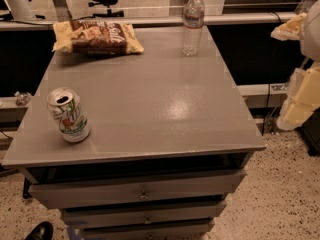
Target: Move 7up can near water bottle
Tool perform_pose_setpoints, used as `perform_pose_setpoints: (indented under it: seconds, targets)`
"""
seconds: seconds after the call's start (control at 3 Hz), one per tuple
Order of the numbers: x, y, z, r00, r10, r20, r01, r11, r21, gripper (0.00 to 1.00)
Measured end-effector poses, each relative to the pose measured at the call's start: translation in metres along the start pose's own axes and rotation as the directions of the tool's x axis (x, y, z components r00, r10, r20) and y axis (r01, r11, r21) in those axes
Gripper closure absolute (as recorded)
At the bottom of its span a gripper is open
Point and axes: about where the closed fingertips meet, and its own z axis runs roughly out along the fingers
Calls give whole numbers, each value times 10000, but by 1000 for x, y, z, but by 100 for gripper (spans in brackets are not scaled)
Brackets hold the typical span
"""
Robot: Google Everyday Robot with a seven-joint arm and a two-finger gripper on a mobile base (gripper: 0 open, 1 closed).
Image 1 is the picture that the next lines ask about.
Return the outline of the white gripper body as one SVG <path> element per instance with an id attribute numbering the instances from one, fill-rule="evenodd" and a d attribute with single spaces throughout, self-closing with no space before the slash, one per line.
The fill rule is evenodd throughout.
<path id="1" fill-rule="evenodd" d="M 311 6 L 303 22 L 300 47 L 303 55 L 320 61 L 320 0 Z"/>

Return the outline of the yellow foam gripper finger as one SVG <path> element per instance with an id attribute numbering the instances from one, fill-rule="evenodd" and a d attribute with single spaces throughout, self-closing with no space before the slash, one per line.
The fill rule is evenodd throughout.
<path id="1" fill-rule="evenodd" d="M 320 107 L 320 67 L 296 68 L 290 77 L 287 98 L 276 120 L 279 129 L 301 127 Z"/>
<path id="2" fill-rule="evenodd" d="M 280 41 L 298 40 L 300 38 L 302 25 L 306 17 L 306 13 L 300 13 L 294 16 L 286 23 L 283 23 L 280 26 L 276 27 L 271 32 L 271 37 Z"/>

